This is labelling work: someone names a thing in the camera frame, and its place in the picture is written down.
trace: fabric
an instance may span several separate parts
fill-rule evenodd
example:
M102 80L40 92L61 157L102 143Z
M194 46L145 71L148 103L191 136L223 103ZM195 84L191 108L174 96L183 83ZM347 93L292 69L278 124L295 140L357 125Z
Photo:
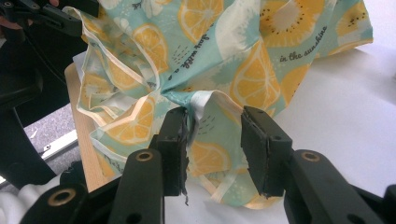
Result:
M103 0L73 8L89 43L78 110L104 175L147 148L166 112L190 114L189 179L219 203L259 209L240 147L244 105L284 109L317 57L373 41L361 0Z

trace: white surface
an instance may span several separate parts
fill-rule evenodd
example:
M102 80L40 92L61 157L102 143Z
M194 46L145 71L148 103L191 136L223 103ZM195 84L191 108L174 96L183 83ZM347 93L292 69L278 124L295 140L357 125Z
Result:
M366 0L375 42L314 61L276 122L294 149L324 154L346 180L383 196L396 184L396 1ZM184 198L165 199L166 223L288 223L283 201L265 210L212 202L189 183Z

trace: black plastic part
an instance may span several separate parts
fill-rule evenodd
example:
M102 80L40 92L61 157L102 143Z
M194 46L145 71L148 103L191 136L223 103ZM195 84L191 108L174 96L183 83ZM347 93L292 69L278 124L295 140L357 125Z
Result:
M55 177L23 131L15 109L0 112L0 118L0 175L18 189L43 185Z
M88 192L80 184L65 184L45 192L23 217L21 224L88 223Z
M179 196L180 192L187 194L187 134L187 110L184 107L170 110L156 138L156 149L163 157L164 196Z
M90 193L90 208L92 215L90 224L105 224L113 208L114 199L116 198L117 188L119 187L120 177L103 185L101 188Z
M282 196L291 139L260 109L245 106L241 120L241 147L257 191L267 197Z
M2 26L1 30L4 33L5 39L11 43L21 44L26 40L25 34L22 29L15 30Z
M396 185L387 187L381 203L381 212L389 223L396 223Z
M138 150L128 157L108 223L163 223L163 216L161 154Z
M82 34L82 22L65 14L57 7L46 4L43 6L42 13L47 16L44 19L44 23L49 27L71 36L80 36Z
M383 223L323 155L295 151L290 173L311 214L309 223ZM291 212L288 217L299 216L298 210Z
M61 6L75 7L94 17L98 17L99 15L99 3L97 0L61 0Z

